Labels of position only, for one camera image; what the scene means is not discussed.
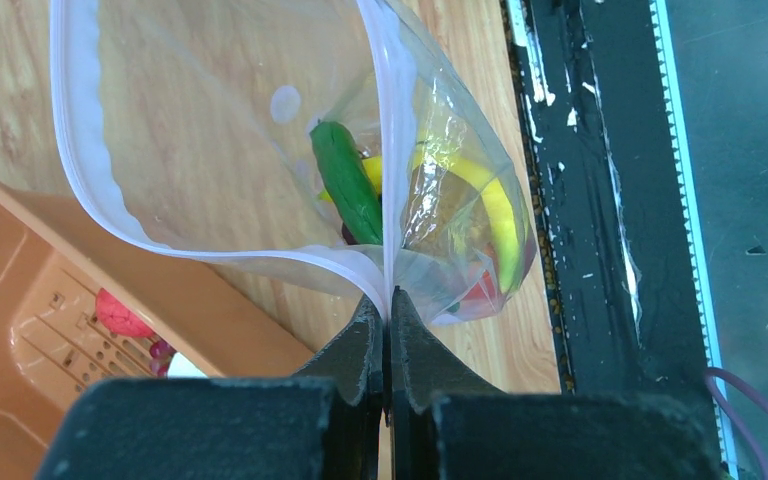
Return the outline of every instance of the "pink toy fruit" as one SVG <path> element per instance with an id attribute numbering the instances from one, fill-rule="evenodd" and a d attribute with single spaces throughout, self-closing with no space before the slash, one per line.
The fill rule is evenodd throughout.
<path id="1" fill-rule="evenodd" d="M 95 315 L 112 333 L 126 337 L 150 337 L 154 331 L 105 289 L 95 297 Z"/>

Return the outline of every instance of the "orange plastic tray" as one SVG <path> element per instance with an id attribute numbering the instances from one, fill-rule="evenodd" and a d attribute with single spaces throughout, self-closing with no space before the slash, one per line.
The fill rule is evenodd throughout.
<path id="1" fill-rule="evenodd" d="M 88 385 L 150 375 L 154 339 L 104 328 L 100 288 L 208 375 L 284 376 L 312 355 L 206 265 L 127 245 L 74 199 L 0 185 L 0 479 L 33 476 Z"/>

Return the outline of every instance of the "cable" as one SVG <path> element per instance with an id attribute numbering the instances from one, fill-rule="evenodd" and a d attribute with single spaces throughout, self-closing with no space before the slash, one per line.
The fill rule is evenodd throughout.
<path id="1" fill-rule="evenodd" d="M 720 391 L 719 387 L 717 386 L 716 379 L 719 378 L 723 380 L 724 382 L 728 383 L 737 391 L 742 393 L 746 396 L 749 400 L 752 401 L 755 405 L 757 405 L 761 410 L 767 413 L 768 415 L 768 399 L 766 399 L 758 390 L 755 390 L 752 388 L 751 385 L 744 382 L 740 377 L 737 375 L 728 372 L 726 370 L 723 370 L 722 368 L 717 367 L 708 367 L 704 370 L 703 375 L 705 377 L 705 385 L 708 387 L 708 390 L 711 392 L 711 396 L 714 397 L 714 400 L 717 402 L 717 405 L 720 407 L 720 409 L 725 412 L 726 415 L 728 415 L 729 419 L 731 420 L 732 425 L 737 428 L 737 430 L 740 432 L 741 435 L 743 435 L 743 438 L 746 439 L 746 443 L 749 445 L 749 449 L 752 451 L 752 454 L 755 456 L 755 458 L 758 460 L 758 465 L 761 467 L 761 477 L 764 480 L 768 480 L 768 458 L 764 454 L 763 449 L 761 448 L 761 444 L 758 443 L 758 440 L 755 438 L 754 435 L 749 431 L 749 428 L 746 426 L 746 423 L 743 421 L 743 418 L 741 418 L 740 415 L 734 410 L 734 407 L 731 406 L 730 403 L 725 399 L 723 396 L 723 393 Z"/>

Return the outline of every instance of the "toy vegetable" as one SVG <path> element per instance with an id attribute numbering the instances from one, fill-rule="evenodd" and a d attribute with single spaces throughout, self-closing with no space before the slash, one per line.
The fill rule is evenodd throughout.
<path id="1" fill-rule="evenodd" d="M 95 297 L 95 315 L 112 333 L 126 337 L 150 337 L 154 330 L 105 289 Z"/>
<path id="2" fill-rule="evenodd" d="M 346 229 L 360 244 L 383 244 L 378 192 L 364 172 L 352 134 L 337 122 L 322 122 L 310 132 L 310 139 L 325 191 Z"/>
<path id="3" fill-rule="evenodd" d="M 413 168 L 419 168 L 426 163 L 439 165 L 448 172 L 457 175 L 480 192 L 493 235 L 494 258 L 496 260 L 494 263 L 496 263 L 498 269 L 499 289 L 501 293 L 506 294 L 518 288 L 525 274 L 526 266 L 523 262 L 525 239 L 520 239 L 517 234 L 514 209 L 511 201 L 505 194 L 502 183 L 495 177 L 493 172 L 460 155 L 446 153 L 433 156 L 431 154 L 417 153 L 414 156 Z M 383 168 L 381 157 L 375 156 L 363 159 L 361 165 L 366 173 L 366 178 L 369 179 L 375 189 L 375 194 L 381 193 Z M 333 201 L 327 188 L 320 197 L 323 200 Z M 479 282 L 479 284 L 485 283 L 488 282 L 483 280 Z M 492 298 L 496 293 L 488 292 L 488 296 Z M 467 294 L 467 297 L 474 298 L 476 296 L 483 297 L 483 289 L 481 292 L 470 291 Z"/>

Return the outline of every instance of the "ziplock bag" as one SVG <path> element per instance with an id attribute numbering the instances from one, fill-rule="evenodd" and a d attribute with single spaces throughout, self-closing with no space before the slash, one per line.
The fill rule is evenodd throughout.
<path id="1" fill-rule="evenodd" d="M 53 0 L 63 167 L 144 249 L 303 287 L 498 313 L 535 253 L 504 148 L 384 0 Z"/>

